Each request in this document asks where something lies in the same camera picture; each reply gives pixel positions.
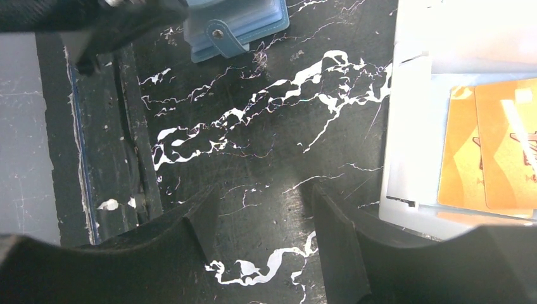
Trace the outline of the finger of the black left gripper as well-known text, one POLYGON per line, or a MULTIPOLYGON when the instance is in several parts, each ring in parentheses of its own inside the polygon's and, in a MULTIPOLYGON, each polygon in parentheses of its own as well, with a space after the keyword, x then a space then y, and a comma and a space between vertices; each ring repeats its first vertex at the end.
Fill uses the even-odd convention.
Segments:
POLYGON ((98 71, 112 53, 157 27, 183 22, 186 1, 1 1, 1 32, 58 32, 82 75, 98 71))

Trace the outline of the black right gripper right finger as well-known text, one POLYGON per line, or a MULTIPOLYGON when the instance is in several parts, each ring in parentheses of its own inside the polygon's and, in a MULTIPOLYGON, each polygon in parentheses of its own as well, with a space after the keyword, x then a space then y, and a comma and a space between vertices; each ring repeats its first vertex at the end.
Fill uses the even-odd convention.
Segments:
POLYGON ((329 303, 535 303, 536 228, 479 226, 433 241, 313 187, 329 303))

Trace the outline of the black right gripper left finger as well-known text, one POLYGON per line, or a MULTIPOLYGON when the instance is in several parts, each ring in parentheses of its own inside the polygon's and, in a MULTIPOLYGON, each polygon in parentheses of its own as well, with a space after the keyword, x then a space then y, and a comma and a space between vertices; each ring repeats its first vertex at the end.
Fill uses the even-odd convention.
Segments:
POLYGON ((184 205, 98 245, 67 248, 1 236, 2 303, 208 303, 205 266, 214 253, 219 193, 184 205))

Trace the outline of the blue leather card holder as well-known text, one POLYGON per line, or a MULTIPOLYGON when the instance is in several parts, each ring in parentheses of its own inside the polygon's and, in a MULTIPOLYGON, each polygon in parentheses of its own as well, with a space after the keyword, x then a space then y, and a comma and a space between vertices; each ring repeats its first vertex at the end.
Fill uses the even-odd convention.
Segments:
POLYGON ((247 53, 250 43, 289 27, 285 0, 188 1, 183 23, 191 61, 215 56, 232 58, 247 53))

